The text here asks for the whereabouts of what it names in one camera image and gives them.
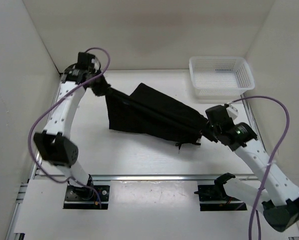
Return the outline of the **black shorts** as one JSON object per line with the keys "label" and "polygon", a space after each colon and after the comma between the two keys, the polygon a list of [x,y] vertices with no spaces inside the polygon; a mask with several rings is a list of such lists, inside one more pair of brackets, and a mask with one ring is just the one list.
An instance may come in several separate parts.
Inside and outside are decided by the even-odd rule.
{"label": "black shorts", "polygon": [[175,142],[177,146],[198,145],[202,137],[215,141],[207,118],[144,83],[140,83],[130,95],[109,84],[96,85],[92,91],[98,97],[105,97],[111,130],[146,134]]}

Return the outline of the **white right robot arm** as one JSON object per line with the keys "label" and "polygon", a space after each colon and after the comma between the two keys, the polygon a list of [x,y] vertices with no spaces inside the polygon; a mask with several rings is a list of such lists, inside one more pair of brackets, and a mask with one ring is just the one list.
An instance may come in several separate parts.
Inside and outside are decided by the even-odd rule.
{"label": "white right robot arm", "polygon": [[214,195],[220,200],[235,197],[251,206],[259,198],[256,210],[280,233],[299,221],[299,187],[275,163],[269,164],[270,156],[247,123],[234,123],[237,109],[228,104],[216,105],[205,113],[216,139],[241,158],[260,181],[265,181],[265,192],[261,193],[233,174],[225,173],[214,181]]}

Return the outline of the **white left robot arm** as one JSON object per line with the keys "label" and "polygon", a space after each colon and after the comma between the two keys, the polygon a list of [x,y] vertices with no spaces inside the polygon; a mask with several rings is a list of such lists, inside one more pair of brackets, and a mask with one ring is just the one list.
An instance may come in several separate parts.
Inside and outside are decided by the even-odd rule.
{"label": "white left robot arm", "polygon": [[77,62],[66,68],[60,78],[55,108],[47,124],[33,136],[42,159],[61,171],[83,200],[91,199],[95,191],[90,175],[78,162],[79,150],[71,141],[71,127],[78,105],[91,84],[78,86],[100,74],[100,65],[94,54],[78,53]]}

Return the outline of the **white plastic mesh basket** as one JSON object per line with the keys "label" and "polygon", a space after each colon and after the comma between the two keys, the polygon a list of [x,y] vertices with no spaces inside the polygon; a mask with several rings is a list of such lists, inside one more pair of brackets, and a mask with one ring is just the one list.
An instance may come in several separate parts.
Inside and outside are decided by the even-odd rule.
{"label": "white plastic mesh basket", "polygon": [[255,88],[247,61],[238,56],[193,56],[189,74],[194,93],[200,99],[237,97]]}

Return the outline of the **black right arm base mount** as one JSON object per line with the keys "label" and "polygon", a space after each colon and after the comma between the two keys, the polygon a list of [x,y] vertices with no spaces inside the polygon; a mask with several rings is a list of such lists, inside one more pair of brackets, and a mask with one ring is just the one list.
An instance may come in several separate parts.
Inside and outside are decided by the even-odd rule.
{"label": "black right arm base mount", "polygon": [[224,185],[230,179],[236,179],[236,176],[227,172],[217,177],[213,181],[213,184],[201,184],[197,186],[197,191],[194,194],[198,195],[201,212],[247,210],[247,205],[244,202],[226,194]]}

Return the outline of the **aluminium front frame rail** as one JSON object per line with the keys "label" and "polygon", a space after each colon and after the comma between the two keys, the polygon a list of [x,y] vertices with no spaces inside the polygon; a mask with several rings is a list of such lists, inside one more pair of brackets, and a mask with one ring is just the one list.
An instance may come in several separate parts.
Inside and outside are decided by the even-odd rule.
{"label": "aluminium front frame rail", "polygon": [[217,175],[164,174],[164,175],[92,175],[94,181],[205,181],[214,180]]}

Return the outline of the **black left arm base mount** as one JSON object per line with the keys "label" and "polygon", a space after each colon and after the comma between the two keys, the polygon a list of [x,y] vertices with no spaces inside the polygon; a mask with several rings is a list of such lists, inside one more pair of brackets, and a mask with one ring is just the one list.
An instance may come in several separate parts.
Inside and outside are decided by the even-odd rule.
{"label": "black left arm base mount", "polygon": [[66,210],[107,210],[110,185],[94,184],[93,190],[68,184],[64,195],[63,209]]}

